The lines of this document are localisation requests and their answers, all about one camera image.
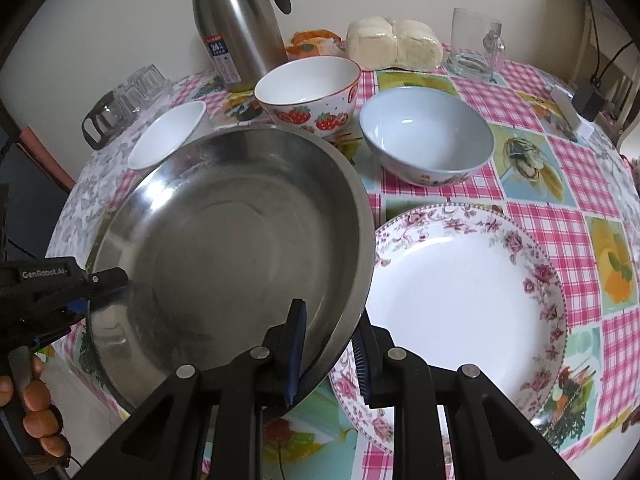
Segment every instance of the floral plate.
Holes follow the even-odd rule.
[[[397,346],[431,365],[477,364],[529,420],[564,358],[565,303],[555,269],[520,227],[475,205],[419,207],[379,228],[367,311]],[[358,431],[393,452],[393,409],[364,404],[351,345],[330,379]],[[441,408],[440,427],[450,459]]]

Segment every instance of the finger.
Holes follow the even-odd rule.
[[[0,407],[6,405],[14,394],[14,384],[4,375],[0,376]]]
[[[66,453],[66,442],[59,436],[44,436],[40,439],[42,449],[53,456],[61,457]]]
[[[59,430],[58,420],[51,410],[31,412],[22,420],[24,430],[34,438],[51,436]]]
[[[32,355],[31,356],[31,373],[33,374],[34,379],[39,379],[42,375],[42,371],[44,370],[44,363],[42,359],[39,357]]]
[[[51,405],[51,394],[42,381],[31,381],[22,396],[27,408],[32,412],[46,410]]]

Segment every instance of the strawberry print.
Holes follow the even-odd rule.
[[[344,126],[347,121],[349,121],[349,115],[342,112],[338,115],[330,114],[329,112],[325,112],[320,114],[316,119],[316,128],[322,131],[329,131],[338,128],[339,126]]]
[[[306,106],[296,106],[288,112],[278,112],[276,115],[285,123],[304,124],[311,118],[311,110]]]
[[[351,90],[349,90],[349,97],[347,99],[347,102],[350,103],[351,101],[353,101],[356,98],[357,93],[358,93],[358,83],[356,82],[356,84],[351,87]]]

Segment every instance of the table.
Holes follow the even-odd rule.
[[[581,456],[597,463],[597,444],[603,439],[623,442],[625,451],[615,458],[610,446],[600,447],[603,452],[607,449],[604,461],[619,462],[617,469],[640,436],[638,427],[631,428],[640,419],[640,198],[628,169],[599,128],[588,142],[572,135],[550,102],[554,84],[562,83],[511,61],[488,83],[459,78],[444,68],[431,74],[389,70],[362,74],[356,109],[381,89],[427,86],[460,97],[490,123],[496,139],[493,160],[456,186],[414,187],[382,170],[364,144],[356,121],[333,142],[361,176],[377,226],[414,206],[469,202],[503,212],[541,245],[558,270],[566,297],[568,344],[578,344],[587,334],[597,342],[590,351],[601,366],[578,414],[572,414],[572,420],[561,417],[573,433],[564,427],[552,431],[550,438],[570,463]],[[47,256],[71,255],[81,266],[90,266],[95,256],[92,249],[110,215],[144,177],[127,170],[133,145],[153,117],[169,106],[194,99],[207,103],[216,128],[269,122],[250,92],[226,94],[213,73],[177,82],[137,124],[94,153],[69,195]],[[514,142],[533,144],[557,179],[532,186],[518,178],[502,156],[504,145]],[[105,404],[126,416],[97,375],[84,323],[58,341],[56,350]],[[391,475],[392,457],[357,433],[328,380],[290,412],[285,422],[267,428],[265,478],[281,478],[275,439],[282,438],[283,431],[287,438],[282,449],[284,471],[289,480],[329,476],[383,480]]]

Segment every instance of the silver bolt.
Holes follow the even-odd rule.
[[[194,373],[196,373],[196,369],[192,365],[182,365],[175,371],[175,374],[181,379],[189,379],[193,377]]]
[[[462,365],[462,373],[470,379],[475,379],[480,376],[480,368],[476,365]]]
[[[269,357],[269,354],[271,352],[269,352],[269,349],[266,346],[257,346],[255,348],[251,348],[251,351],[249,352],[249,354],[251,354],[251,357],[253,357],[254,359],[266,359],[267,357]]]
[[[398,346],[394,346],[386,353],[394,361],[402,361],[406,357],[406,350]]]

